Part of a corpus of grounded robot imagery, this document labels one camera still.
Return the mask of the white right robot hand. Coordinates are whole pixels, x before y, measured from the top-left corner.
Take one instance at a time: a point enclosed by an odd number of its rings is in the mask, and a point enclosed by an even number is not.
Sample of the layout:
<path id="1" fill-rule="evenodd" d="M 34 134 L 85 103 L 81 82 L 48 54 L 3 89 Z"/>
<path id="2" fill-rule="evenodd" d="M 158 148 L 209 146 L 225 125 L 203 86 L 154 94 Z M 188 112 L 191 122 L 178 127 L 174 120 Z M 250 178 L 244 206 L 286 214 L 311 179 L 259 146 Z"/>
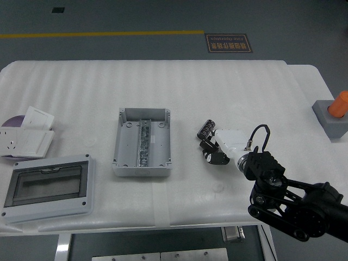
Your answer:
<path id="1" fill-rule="evenodd" d="M 216 129 L 200 142 L 206 161 L 212 165 L 227 165 L 233 161 L 243 170 L 249 151 L 245 150 L 247 137 L 240 130 Z"/>

